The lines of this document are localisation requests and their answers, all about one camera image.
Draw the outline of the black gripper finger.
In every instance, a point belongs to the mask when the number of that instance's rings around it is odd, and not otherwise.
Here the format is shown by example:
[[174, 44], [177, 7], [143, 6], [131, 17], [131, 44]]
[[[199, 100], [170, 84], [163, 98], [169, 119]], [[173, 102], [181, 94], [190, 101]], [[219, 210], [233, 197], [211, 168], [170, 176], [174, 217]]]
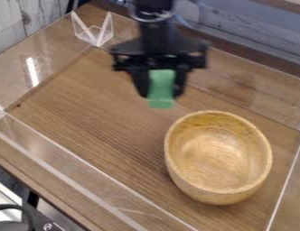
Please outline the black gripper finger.
[[147, 70], [135, 70], [131, 73], [131, 81], [141, 97], [147, 98], [150, 89], [150, 77]]
[[185, 91], [187, 82], [187, 69], [175, 69], [175, 79], [173, 83], [173, 96], [179, 97]]

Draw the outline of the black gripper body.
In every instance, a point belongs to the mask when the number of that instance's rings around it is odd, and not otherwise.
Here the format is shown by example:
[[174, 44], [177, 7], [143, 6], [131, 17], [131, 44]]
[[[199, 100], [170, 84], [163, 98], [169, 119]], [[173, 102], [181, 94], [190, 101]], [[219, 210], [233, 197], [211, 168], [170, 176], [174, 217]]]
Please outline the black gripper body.
[[173, 13], [131, 14], [139, 36], [110, 48], [115, 71], [206, 67], [207, 44], [179, 32], [174, 18]]

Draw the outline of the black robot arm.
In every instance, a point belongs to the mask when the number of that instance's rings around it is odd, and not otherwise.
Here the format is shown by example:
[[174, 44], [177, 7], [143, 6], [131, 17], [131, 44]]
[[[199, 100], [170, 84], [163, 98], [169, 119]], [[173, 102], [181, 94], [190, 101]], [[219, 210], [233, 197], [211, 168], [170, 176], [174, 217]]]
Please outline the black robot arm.
[[187, 74], [206, 68], [209, 45], [183, 35], [173, 22], [177, 18], [178, 0], [133, 0], [131, 19], [138, 23], [139, 36], [110, 48], [112, 70], [131, 75], [131, 82], [141, 97], [150, 98], [158, 74], [171, 80], [165, 92], [170, 99], [183, 94]]

